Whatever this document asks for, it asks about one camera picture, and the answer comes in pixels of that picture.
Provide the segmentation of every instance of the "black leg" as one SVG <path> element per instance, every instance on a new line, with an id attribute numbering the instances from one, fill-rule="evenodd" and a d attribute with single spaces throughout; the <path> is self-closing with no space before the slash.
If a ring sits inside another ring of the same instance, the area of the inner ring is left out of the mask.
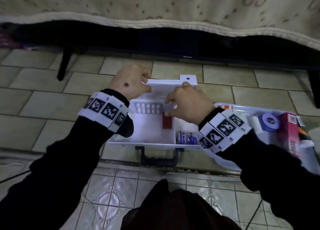
<path id="1" fill-rule="evenodd" d="M 69 47 L 64 48 L 62 60 L 60 63 L 60 68 L 59 68 L 58 75 L 57 75 L 57 78 L 59 81 L 62 81 L 64 78 L 64 75 L 66 74 L 66 68 L 69 64 L 71 55 L 72 55 L 72 48 L 69 48 Z"/>
<path id="2" fill-rule="evenodd" d="M 320 71 L 308 70 L 308 76 L 315 106 L 320 109 Z"/>

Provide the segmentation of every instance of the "black cable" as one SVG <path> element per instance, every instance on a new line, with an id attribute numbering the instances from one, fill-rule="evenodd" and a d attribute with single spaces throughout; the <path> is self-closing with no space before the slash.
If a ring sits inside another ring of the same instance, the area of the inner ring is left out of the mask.
<path id="1" fill-rule="evenodd" d="M 262 199 L 261 199 L 260 203 L 258 204 L 258 207 L 257 207 L 256 211 L 254 212 L 253 216 L 251 217 L 251 219 L 250 219 L 250 221 L 249 221 L 249 223 L 248 223 L 248 225 L 247 225 L 247 227 L 246 227 L 246 230 L 248 229 L 248 227 L 249 227 L 250 223 L 252 222 L 254 216 L 257 214 L 261 203 L 262 203 Z"/>
<path id="2" fill-rule="evenodd" d="M 31 170 L 27 170 L 27 171 L 25 171 L 25 172 L 23 172 L 23 173 L 20 173 L 20 174 L 17 174 L 17 175 L 15 175 L 15 176 L 6 178 L 6 179 L 0 181 L 0 183 L 4 183 L 4 182 L 6 182 L 6 181 L 8 181 L 8 180 L 10 180 L 10 179 L 16 178 L 16 177 L 18 177 L 18 176 L 20 176 L 20 175 L 23 175 L 23 174 L 26 174 L 26 173 L 29 173 L 29 172 L 31 172 Z"/>

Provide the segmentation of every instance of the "barcode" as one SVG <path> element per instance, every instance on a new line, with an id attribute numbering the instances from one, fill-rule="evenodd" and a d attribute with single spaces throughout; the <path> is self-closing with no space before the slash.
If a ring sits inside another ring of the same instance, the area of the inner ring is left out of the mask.
<path id="1" fill-rule="evenodd" d="M 297 124 L 297 118 L 294 115 L 288 114 L 288 120 L 290 123 Z"/>

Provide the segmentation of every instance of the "tile floor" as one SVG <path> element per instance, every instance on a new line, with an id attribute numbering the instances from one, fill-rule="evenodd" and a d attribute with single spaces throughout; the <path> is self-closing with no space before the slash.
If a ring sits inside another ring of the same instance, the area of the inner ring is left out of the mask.
<path id="1" fill-rule="evenodd" d="M 310 129 L 320 126 L 320 109 L 313 105 L 310 84 L 303 71 L 271 71 L 165 57 L 129 54 L 111 57 L 88 53 L 73 55 L 65 79 L 58 82 L 56 73 L 61 58 L 62 54 L 48 51 L 0 49 L 0 149 L 45 152 L 46 146 L 68 134 L 88 96 L 106 88 L 123 65 L 132 63 L 149 68 L 155 79 L 178 79 L 180 74 L 195 74 L 199 86 L 213 102 L 292 111 L 302 115 Z M 161 157 L 171 153 L 146 149 L 147 156 Z M 133 148 L 109 145 L 102 148 L 103 159 L 139 162 L 139 157 L 139 152 Z M 184 152 L 177 166 L 227 171 L 198 151 Z M 21 170 L 18 166 L 14 168 L 14 172 Z M 87 229 L 86 225 L 91 222 L 99 226 L 97 228 L 117 229 L 128 209 L 139 206 L 157 180 L 169 177 L 140 170 L 96 169 L 84 189 L 86 199 L 82 198 L 64 229 Z M 220 182 L 206 176 L 168 179 L 171 189 L 184 188 L 199 193 L 216 210 L 230 216 L 243 228 L 260 195 L 248 191 L 240 183 Z M 6 174 L 2 172 L 0 177 L 5 178 Z M 8 185 L 0 186 L 1 197 L 7 188 Z M 261 206 L 253 223 L 251 229 L 290 227 L 272 215 L 267 203 Z"/>

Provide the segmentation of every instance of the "patterned fabric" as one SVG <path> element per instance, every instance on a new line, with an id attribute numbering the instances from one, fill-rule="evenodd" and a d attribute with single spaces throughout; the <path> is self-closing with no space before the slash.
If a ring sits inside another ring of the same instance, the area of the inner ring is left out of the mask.
<path id="1" fill-rule="evenodd" d="M 320 50 L 320 0 L 0 0 L 0 22 L 80 20 L 225 36 L 271 35 Z"/>

